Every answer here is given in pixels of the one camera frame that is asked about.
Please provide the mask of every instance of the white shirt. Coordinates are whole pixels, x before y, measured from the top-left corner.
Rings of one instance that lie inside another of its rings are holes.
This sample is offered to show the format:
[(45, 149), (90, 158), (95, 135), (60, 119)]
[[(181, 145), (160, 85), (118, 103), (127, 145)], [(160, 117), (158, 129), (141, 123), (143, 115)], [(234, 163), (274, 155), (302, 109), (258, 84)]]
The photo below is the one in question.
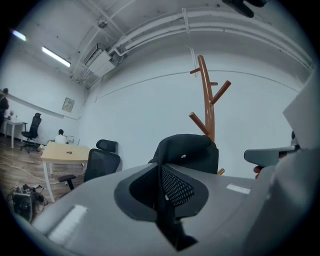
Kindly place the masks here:
[(67, 137), (59, 134), (58, 136), (55, 136), (55, 140), (54, 141), (56, 143), (66, 144), (67, 143)]

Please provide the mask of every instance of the fluorescent ceiling light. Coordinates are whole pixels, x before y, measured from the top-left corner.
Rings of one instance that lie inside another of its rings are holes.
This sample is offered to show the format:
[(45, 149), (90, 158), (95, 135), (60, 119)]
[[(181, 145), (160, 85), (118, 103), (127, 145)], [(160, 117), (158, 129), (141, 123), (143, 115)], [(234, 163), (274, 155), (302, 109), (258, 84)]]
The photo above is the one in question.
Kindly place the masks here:
[(42, 47), (42, 51), (44, 53), (48, 54), (49, 56), (51, 56), (52, 58), (56, 59), (58, 62), (61, 62), (62, 64), (66, 65), (68, 68), (70, 67), (70, 65), (71, 65), (70, 62), (68, 62), (65, 59), (61, 58), (60, 56), (56, 55), (55, 53), (53, 53), (52, 51), (50, 51), (46, 47)]
[(26, 36), (24, 34), (21, 34), (20, 32), (14, 30), (12, 31), (12, 34), (14, 34), (16, 37), (20, 38), (23, 41), (26, 41)]

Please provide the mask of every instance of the wooden coat rack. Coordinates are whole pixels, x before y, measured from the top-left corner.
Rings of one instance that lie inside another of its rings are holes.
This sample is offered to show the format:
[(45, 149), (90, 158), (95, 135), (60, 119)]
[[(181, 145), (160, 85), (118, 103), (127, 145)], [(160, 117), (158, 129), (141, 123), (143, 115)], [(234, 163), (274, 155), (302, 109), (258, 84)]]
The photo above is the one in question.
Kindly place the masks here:
[[(201, 73), (203, 96), (204, 96), (204, 111), (205, 111), (205, 124), (197, 117), (194, 112), (189, 114), (189, 117), (195, 122), (200, 130), (208, 136), (213, 142), (215, 142), (215, 109), (214, 104), (220, 99), (220, 97), (229, 88), (231, 83), (227, 80), (220, 90), (212, 96), (211, 86), (217, 86), (217, 82), (210, 82), (205, 59), (202, 55), (198, 56), (199, 67), (190, 71), (190, 74), (196, 72)], [(218, 175), (222, 175), (225, 169), (221, 169), (217, 172)]]

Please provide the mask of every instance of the desk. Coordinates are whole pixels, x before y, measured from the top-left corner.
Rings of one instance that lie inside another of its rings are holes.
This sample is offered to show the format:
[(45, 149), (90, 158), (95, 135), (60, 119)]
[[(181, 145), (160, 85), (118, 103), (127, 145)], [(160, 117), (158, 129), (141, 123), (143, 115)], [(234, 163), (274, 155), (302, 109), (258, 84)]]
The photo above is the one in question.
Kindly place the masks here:
[(4, 119), (4, 136), (7, 137), (7, 127), (8, 127), (8, 124), (9, 125), (12, 125), (12, 128), (11, 128), (11, 148), (13, 149), (14, 148), (14, 139), (15, 139), (15, 127), (16, 126), (23, 126), (24, 123), (13, 118), (12, 120), (9, 120), (9, 119)]
[(55, 198), (52, 194), (47, 163), (49, 163), (50, 174), (53, 175), (52, 164), (84, 164), (83, 171), (86, 169), (90, 149), (87, 146), (59, 144), (49, 141), (45, 147), (41, 159), (43, 161), (43, 172), (45, 183), (49, 191), (51, 201), (54, 203)]

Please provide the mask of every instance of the air conditioning unit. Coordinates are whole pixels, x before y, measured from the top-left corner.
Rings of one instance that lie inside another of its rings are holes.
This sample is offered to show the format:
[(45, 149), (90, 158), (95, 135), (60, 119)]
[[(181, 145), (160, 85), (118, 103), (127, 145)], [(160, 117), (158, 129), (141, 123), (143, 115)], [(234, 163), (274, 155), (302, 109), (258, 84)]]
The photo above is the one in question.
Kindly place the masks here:
[(102, 77), (113, 70), (117, 63), (107, 54), (106, 47), (102, 43), (97, 43), (84, 59), (84, 64), (96, 76)]

